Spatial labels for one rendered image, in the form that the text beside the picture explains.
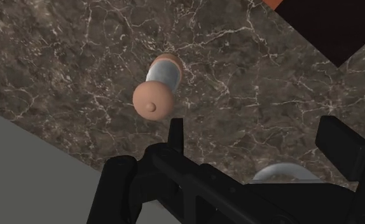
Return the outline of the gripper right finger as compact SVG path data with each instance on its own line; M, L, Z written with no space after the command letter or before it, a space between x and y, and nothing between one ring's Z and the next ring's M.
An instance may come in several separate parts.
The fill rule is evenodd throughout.
M365 224L365 138L335 116L320 118L315 144L348 181L358 182L346 224Z

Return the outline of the wooden and silver pepper mill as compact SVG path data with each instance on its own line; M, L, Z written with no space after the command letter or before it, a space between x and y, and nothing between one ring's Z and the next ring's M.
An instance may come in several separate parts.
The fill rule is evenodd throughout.
M182 78L183 65L178 57L169 53L157 56L149 67L146 80L133 92L136 112L152 121L168 116L174 108L174 94Z

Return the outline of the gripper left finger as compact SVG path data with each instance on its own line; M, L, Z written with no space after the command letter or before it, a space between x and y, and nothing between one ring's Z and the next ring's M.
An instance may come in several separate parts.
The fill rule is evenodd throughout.
M136 224L153 200L181 224L294 224L293 215L183 152L183 119L173 118L168 141L148 146L140 160L109 158L86 224Z

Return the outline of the dark robot stand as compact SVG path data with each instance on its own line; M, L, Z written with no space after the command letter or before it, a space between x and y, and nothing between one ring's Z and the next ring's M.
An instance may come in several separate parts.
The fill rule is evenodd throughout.
M262 0L336 67L365 45L365 0Z

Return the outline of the grey round bowl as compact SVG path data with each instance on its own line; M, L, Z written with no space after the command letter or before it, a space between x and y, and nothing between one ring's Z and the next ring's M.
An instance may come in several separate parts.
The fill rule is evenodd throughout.
M296 183L323 183L323 180L302 165L281 162L268 165L258 171L252 178L251 184L265 183L272 176L278 174L294 177L297 179Z

